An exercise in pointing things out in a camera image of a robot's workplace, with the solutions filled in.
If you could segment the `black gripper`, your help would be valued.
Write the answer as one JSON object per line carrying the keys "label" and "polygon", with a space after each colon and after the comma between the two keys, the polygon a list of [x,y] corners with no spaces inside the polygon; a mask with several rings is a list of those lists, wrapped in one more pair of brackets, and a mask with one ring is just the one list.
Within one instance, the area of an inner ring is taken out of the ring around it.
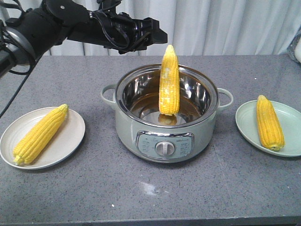
{"label": "black gripper", "polygon": [[150,17],[132,19],[126,13],[106,15],[109,22],[103,26],[103,34],[108,41],[105,48],[125,54],[146,50],[153,44],[166,44],[168,41],[168,35],[161,30],[158,20]]}

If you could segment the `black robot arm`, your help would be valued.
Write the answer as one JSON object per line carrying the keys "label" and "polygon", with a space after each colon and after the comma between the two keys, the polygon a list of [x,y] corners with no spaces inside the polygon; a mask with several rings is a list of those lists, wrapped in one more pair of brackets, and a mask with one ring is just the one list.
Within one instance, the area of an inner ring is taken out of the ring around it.
{"label": "black robot arm", "polygon": [[98,3],[98,10],[90,11],[72,0],[44,0],[38,8],[1,22],[0,73],[12,73],[18,65],[31,73],[42,55],[64,40],[101,45],[120,54],[167,43],[159,21],[116,13],[118,0]]}

